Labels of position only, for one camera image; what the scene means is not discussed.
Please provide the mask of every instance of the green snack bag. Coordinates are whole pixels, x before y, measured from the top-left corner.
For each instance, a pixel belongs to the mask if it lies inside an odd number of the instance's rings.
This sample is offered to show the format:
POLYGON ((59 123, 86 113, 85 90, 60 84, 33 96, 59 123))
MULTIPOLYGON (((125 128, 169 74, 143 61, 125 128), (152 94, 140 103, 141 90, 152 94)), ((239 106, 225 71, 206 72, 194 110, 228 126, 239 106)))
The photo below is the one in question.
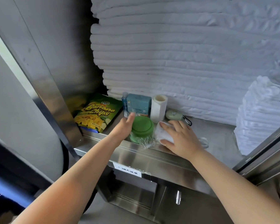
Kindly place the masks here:
POLYGON ((86 130, 101 133, 122 108, 122 101, 96 93, 90 103, 75 117, 86 130))

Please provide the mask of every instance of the blue box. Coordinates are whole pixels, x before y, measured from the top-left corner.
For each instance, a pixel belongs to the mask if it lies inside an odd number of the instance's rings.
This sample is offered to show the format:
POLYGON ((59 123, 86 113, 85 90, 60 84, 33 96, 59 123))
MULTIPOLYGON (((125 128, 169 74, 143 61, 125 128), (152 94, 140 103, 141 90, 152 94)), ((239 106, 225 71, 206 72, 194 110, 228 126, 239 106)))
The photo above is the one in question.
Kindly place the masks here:
POLYGON ((129 93, 127 96, 127 111, 135 112, 144 116, 149 115, 151 97, 129 93))

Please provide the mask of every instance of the green container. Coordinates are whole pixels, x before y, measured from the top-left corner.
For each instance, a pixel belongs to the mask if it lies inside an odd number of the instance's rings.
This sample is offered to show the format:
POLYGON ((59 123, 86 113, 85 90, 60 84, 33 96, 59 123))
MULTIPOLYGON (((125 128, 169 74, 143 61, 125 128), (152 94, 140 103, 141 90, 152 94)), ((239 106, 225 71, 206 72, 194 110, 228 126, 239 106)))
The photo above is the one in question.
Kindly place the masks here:
POLYGON ((136 116, 132 125, 130 139, 135 143, 140 143, 144 138, 152 138, 154 124, 153 121, 146 116, 136 116))

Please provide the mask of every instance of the stack of white sheets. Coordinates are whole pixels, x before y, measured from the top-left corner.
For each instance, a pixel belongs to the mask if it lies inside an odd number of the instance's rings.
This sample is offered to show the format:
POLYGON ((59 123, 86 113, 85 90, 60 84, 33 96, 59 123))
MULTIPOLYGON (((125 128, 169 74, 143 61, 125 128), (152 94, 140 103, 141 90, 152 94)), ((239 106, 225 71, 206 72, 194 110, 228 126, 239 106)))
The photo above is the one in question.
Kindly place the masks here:
POLYGON ((94 63, 109 96, 168 96, 186 115, 236 124, 257 76, 280 77, 280 0, 92 0, 94 63))
POLYGON ((279 127, 280 82, 259 76, 239 107, 234 130, 239 150, 248 155, 279 127))

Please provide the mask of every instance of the label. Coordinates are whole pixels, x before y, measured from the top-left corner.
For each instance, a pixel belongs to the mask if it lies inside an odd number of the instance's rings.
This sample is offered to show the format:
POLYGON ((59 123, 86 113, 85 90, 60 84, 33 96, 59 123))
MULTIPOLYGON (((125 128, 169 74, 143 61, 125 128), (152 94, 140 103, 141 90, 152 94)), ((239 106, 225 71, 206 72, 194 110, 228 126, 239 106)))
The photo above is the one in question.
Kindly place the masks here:
POLYGON ((138 176, 138 177, 142 178, 142 173, 139 170, 135 170, 133 168, 129 168, 129 167, 126 167, 126 166, 123 166, 123 165, 120 165, 120 164, 114 163, 114 162, 113 162, 113 165, 114 165, 114 168, 117 169, 117 170, 121 170, 125 173, 129 173, 129 174, 132 174, 132 175, 135 175, 135 176, 138 176))

